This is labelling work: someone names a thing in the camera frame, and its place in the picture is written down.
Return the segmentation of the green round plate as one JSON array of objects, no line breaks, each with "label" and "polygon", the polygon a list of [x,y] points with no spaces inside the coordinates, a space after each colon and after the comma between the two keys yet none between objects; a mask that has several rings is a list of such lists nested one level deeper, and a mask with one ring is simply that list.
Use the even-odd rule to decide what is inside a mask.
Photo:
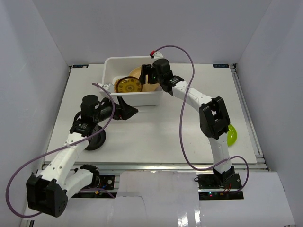
[{"label": "green round plate", "polygon": [[238,134],[237,134],[235,127],[232,124],[230,124],[228,126],[228,135],[227,135],[228,147],[235,144],[235,142],[237,141],[237,137],[238,137]]}]

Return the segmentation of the amber patterned glass plate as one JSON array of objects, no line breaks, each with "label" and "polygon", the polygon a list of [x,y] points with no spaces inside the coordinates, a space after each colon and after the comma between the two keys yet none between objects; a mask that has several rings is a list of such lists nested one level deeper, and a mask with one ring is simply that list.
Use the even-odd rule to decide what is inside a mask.
[{"label": "amber patterned glass plate", "polygon": [[114,86],[118,93],[141,92],[143,89],[139,79],[133,76],[121,78]]}]

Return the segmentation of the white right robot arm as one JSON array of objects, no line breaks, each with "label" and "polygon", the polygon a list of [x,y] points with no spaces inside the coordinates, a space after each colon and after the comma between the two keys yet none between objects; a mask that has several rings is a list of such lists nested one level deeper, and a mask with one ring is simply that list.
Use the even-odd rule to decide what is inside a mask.
[{"label": "white right robot arm", "polygon": [[148,74],[149,83],[158,83],[163,91],[183,101],[180,113],[182,124],[185,104],[199,113],[199,125],[202,133],[209,139],[213,155],[214,184],[226,188],[234,175],[234,166],[228,150],[228,131],[230,118],[224,100],[207,96],[192,88],[182,77],[173,74],[169,61],[164,58],[155,60]]}]

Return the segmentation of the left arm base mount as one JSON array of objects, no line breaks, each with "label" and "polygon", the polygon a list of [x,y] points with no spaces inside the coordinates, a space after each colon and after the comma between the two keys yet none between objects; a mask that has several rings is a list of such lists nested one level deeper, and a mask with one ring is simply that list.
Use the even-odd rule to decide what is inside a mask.
[{"label": "left arm base mount", "polygon": [[80,170],[88,170],[93,173],[92,183],[73,195],[73,198],[114,199],[116,197],[115,175],[101,174],[99,169],[93,165],[82,165],[80,168],[75,168],[74,172],[77,173]]}]

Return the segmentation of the black round plate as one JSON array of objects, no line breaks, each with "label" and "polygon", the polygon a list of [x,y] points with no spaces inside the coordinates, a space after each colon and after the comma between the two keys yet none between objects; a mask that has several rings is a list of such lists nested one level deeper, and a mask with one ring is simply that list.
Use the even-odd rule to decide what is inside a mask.
[{"label": "black round plate", "polygon": [[88,139],[89,145],[85,148],[87,151],[93,151],[100,148],[106,140],[106,132],[102,130],[92,138]]}]

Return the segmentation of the woven bamboo round plate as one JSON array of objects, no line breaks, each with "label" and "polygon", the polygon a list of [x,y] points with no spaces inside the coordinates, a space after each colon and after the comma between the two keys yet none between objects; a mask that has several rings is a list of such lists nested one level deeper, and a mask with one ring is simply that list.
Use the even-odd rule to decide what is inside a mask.
[{"label": "woven bamboo round plate", "polygon": [[113,83],[113,85],[115,85],[121,78],[123,78],[124,76],[116,76],[116,77],[114,77],[113,78],[113,81],[112,81],[112,83]]}]

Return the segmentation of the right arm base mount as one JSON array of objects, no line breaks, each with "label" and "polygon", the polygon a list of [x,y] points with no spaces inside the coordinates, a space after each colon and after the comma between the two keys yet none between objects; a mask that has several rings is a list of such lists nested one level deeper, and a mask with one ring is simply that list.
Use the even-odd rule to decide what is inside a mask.
[{"label": "right arm base mount", "polygon": [[221,183],[213,174],[197,175],[200,201],[243,200],[243,192],[236,192],[242,187],[239,174],[235,174],[226,183]]}]

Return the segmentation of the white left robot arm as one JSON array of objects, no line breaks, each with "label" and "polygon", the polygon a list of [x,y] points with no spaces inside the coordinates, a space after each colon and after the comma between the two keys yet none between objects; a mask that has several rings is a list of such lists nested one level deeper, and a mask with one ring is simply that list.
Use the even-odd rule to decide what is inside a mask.
[{"label": "white left robot arm", "polygon": [[128,120],[138,113],[138,109],[127,104],[121,96],[115,103],[110,93],[105,93],[107,97],[102,100],[96,95],[83,97],[64,148],[44,170],[27,180],[27,205],[30,209],[57,218],[73,195],[82,189],[100,186],[100,173],[96,166],[82,165],[73,175],[69,174],[70,169],[83,151],[93,151],[104,144],[106,133],[105,128],[99,126],[100,122]]}]

